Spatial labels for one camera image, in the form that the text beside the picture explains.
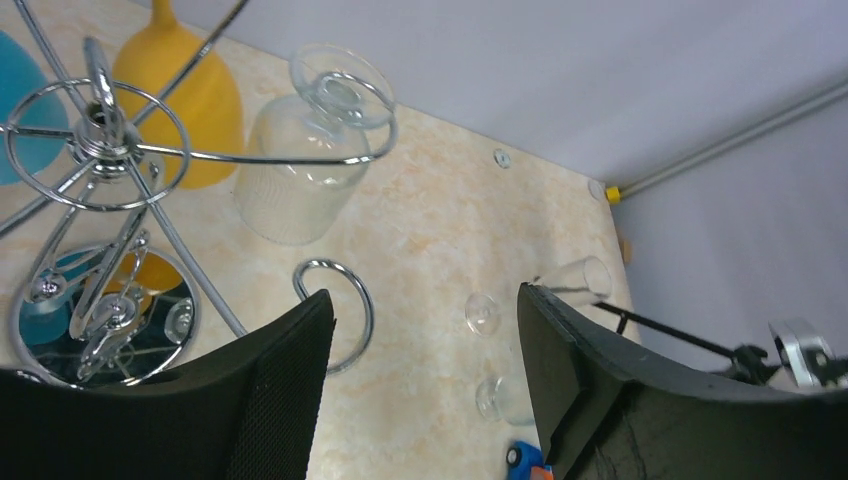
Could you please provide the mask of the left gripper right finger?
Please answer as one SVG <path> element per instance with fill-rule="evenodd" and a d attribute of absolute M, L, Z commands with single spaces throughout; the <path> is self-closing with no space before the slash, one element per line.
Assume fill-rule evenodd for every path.
<path fill-rule="evenodd" d="M 794 393 L 689 368 L 522 284 L 535 425 L 558 479 L 843 479 L 847 393 Z"/>

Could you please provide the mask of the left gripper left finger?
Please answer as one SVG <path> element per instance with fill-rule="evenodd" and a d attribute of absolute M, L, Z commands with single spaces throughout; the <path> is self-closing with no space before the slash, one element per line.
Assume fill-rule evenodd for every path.
<path fill-rule="evenodd" d="M 1 374 L 5 479 L 303 479 L 335 314 L 321 290 L 262 328 L 133 386 Z"/>

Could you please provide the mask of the clear flute wine glass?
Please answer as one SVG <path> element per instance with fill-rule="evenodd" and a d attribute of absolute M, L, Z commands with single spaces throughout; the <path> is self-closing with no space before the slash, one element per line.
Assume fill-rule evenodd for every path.
<path fill-rule="evenodd" d="M 596 256 L 556 266 L 529 283 L 546 288 L 574 307 L 605 301 L 613 292 L 612 276 Z M 487 337 L 498 330 L 502 312 L 491 296 L 474 293 L 466 300 L 464 315 L 467 327 L 474 334 Z"/>

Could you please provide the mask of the clear ribbed short glass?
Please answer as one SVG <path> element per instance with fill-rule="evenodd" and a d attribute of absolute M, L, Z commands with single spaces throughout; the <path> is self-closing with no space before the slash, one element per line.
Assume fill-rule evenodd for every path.
<path fill-rule="evenodd" d="M 390 127 L 395 98 L 380 71 L 330 44 L 301 47 L 289 63 L 293 93 L 257 115 L 247 153 L 277 165 L 243 165 L 233 190 L 244 223 L 287 246 L 320 239 L 334 224 L 376 153 L 370 131 Z"/>

